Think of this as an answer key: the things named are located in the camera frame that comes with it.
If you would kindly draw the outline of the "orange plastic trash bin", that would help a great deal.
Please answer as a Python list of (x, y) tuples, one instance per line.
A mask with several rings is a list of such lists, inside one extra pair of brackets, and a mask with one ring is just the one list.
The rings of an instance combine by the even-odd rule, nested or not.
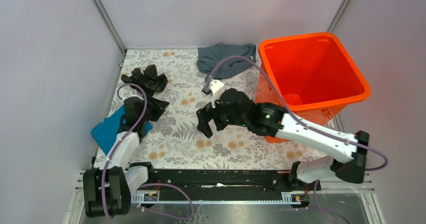
[(371, 93), (363, 74), (331, 33), (310, 33), (263, 41), (256, 102), (280, 104), (283, 97), (298, 116), (325, 126), (346, 106)]

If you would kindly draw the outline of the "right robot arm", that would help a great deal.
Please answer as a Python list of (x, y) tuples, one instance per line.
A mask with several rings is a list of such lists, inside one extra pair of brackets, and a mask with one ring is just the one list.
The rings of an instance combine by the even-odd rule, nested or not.
[(234, 88), (225, 90), (219, 99), (196, 111), (197, 129), (207, 138), (213, 136), (209, 122), (216, 130), (227, 126), (246, 127), (258, 136), (288, 139), (305, 144), (326, 154), (307, 162), (294, 162), (288, 176), (290, 187), (302, 189), (308, 183), (337, 177), (361, 184), (366, 171), (370, 135), (365, 131), (342, 133), (293, 117), (284, 107), (270, 102), (254, 103), (245, 93)]

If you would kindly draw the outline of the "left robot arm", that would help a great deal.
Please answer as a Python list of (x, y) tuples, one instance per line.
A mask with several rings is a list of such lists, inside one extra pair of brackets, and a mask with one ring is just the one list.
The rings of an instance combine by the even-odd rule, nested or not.
[(156, 176), (143, 164), (128, 167), (129, 159), (141, 140), (164, 114), (169, 102), (138, 96), (124, 104), (98, 124), (91, 134), (105, 153), (104, 167), (91, 168), (83, 174), (84, 208), (87, 217), (127, 214), (131, 196), (141, 186), (150, 189)]

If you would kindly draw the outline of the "black plastic trash bag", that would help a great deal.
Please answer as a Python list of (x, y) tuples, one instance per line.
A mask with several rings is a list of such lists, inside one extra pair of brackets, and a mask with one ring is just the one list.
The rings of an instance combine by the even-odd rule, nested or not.
[(168, 78), (164, 73), (158, 74), (155, 64), (148, 65), (143, 71), (141, 68), (134, 68), (130, 76), (121, 76), (123, 83), (133, 83), (140, 86), (148, 96), (163, 92)]

